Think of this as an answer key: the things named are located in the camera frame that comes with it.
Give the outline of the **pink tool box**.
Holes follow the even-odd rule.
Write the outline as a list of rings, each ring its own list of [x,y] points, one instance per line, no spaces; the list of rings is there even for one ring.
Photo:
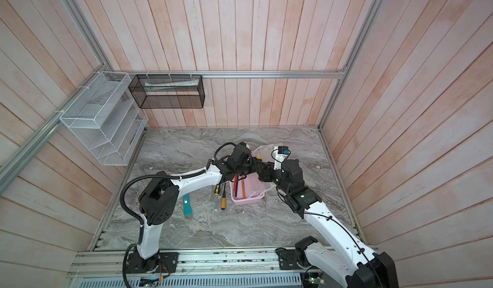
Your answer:
[[[253,157],[262,157],[263,162],[274,162],[271,152],[273,152],[276,146],[279,146],[279,144],[259,146],[252,152],[252,155]],[[241,181],[238,182],[238,196],[237,198],[234,198],[232,195],[233,181],[229,183],[232,202],[237,206],[259,203],[265,197],[267,192],[274,190],[276,187],[273,182],[260,181],[258,176],[255,174],[250,174],[247,176],[245,179],[245,185],[246,198],[242,198]]]

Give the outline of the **orange handled screwdriver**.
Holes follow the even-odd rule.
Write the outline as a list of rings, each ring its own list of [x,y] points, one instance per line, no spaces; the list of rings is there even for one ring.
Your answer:
[[[221,191],[221,210],[225,210],[227,207],[227,198],[226,198],[226,188],[227,185],[226,183],[223,183],[221,185],[222,191]]]

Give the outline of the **teal utility knife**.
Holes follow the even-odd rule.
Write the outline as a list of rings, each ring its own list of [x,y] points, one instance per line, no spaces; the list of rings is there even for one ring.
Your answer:
[[[183,213],[185,218],[191,219],[193,217],[189,194],[183,196]]]

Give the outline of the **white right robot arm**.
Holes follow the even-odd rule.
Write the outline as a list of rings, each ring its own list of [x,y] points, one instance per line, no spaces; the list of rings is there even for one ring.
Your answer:
[[[322,198],[305,184],[298,160],[272,163],[255,159],[254,163],[259,179],[274,183],[287,206],[334,249],[329,252],[318,241],[305,240],[299,252],[309,265],[342,287],[399,286],[394,260],[385,252],[375,252],[342,225]]]

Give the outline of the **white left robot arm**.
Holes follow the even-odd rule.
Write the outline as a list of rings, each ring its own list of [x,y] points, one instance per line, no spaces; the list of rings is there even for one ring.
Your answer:
[[[227,142],[217,151],[226,146],[234,148],[231,154],[218,158],[218,153],[215,153],[202,169],[181,175],[160,172],[151,178],[139,197],[137,218],[141,221],[141,230],[137,252],[141,258],[146,260],[158,253],[163,224],[172,216],[179,198],[201,188],[256,172],[257,159],[244,142]]]

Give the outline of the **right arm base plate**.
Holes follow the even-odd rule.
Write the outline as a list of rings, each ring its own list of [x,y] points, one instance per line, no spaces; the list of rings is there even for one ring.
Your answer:
[[[330,260],[324,256],[326,252],[317,248],[277,248],[275,253],[281,270],[308,270],[312,267],[327,271],[331,267]]]

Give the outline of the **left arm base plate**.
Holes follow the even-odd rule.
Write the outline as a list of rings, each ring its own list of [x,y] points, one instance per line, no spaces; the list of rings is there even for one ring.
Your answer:
[[[138,252],[131,252],[124,258],[123,270],[126,274],[175,273],[178,263],[178,252],[158,252],[148,259],[140,257]]]

